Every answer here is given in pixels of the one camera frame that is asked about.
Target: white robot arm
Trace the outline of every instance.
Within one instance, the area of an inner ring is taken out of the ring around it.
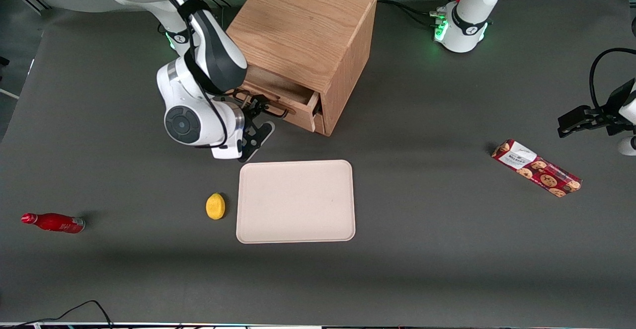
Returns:
[[[498,0],[451,1],[431,12],[437,18],[438,30],[433,40],[448,50],[464,53],[472,50],[483,39],[490,12]]]
[[[243,83],[247,61],[207,5],[202,0],[116,1],[152,12],[179,54],[157,72],[168,134],[178,143],[211,148],[217,159],[248,160],[274,127],[270,122],[254,126],[252,118],[260,111],[244,112],[234,103],[210,99]]]

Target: cookie picture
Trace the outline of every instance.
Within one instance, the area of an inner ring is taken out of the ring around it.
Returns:
[[[577,191],[578,189],[581,188],[581,184],[577,181],[570,181],[567,184],[565,184],[565,186],[570,188],[570,191]]]
[[[543,185],[546,185],[547,187],[553,188],[557,185],[557,180],[555,180],[555,178],[550,175],[545,175],[545,173],[541,175],[539,179],[541,180]]]
[[[499,148],[495,149],[495,152],[492,153],[491,156],[494,158],[497,154],[507,152],[508,150],[510,150],[510,145],[508,145],[508,143],[503,143],[499,146]]]
[[[532,164],[530,164],[530,166],[535,169],[535,170],[539,170],[541,168],[545,168],[547,166],[547,164],[543,161],[538,161],[538,162],[534,162]]]
[[[551,189],[549,189],[549,191],[550,191],[550,193],[552,193],[556,197],[565,196],[565,192],[559,190],[558,188],[551,188]]]
[[[519,170],[517,170],[517,173],[520,174],[522,177],[525,177],[526,179],[530,179],[532,177],[532,171],[530,171],[530,169],[528,168],[520,168]]]

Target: gray tabletop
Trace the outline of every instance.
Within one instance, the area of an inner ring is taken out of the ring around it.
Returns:
[[[439,2],[420,3],[433,9]],[[45,30],[0,148],[0,320],[97,299],[116,322],[636,327],[636,159],[604,130],[557,136],[588,71],[634,47],[627,0],[502,0],[464,55],[379,5],[334,134],[277,121],[253,162],[346,159],[356,236],[242,245],[241,164],[170,140],[148,13],[67,12]],[[600,98],[636,59],[597,69]],[[490,158],[514,138],[583,179],[556,198]],[[229,214],[204,204],[225,193]],[[20,215],[84,216],[79,235]],[[69,320],[100,321],[93,309]]]

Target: green led light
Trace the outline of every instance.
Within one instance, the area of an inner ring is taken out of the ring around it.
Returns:
[[[172,43],[172,39],[170,39],[170,36],[168,35],[168,32],[165,33],[165,37],[168,39],[168,42],[170,42],[170,48],[175,50],[174,44]]]
[[[486,24],[484,24],[483,26],[483,31],[481,31],[481,35],[479,36],[479,41],[481,41],[483,39],[483,35],[486,33],[486,28],[488,27],[488,22],[486,22]]]
[[[446,34],[446,30],[448,28],[448,21],[443,21],[441,25],[438,26],[438,30],[435,32],[435,39],[441,42],[444,39],[444,35]]]

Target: red bottle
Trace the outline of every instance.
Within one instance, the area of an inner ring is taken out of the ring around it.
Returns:
[[[46,231],[66,232],[67,234],[78,234],[86,226],[86,223],[81,218],[53,213],[23,214],[22,222],[34,224]]]

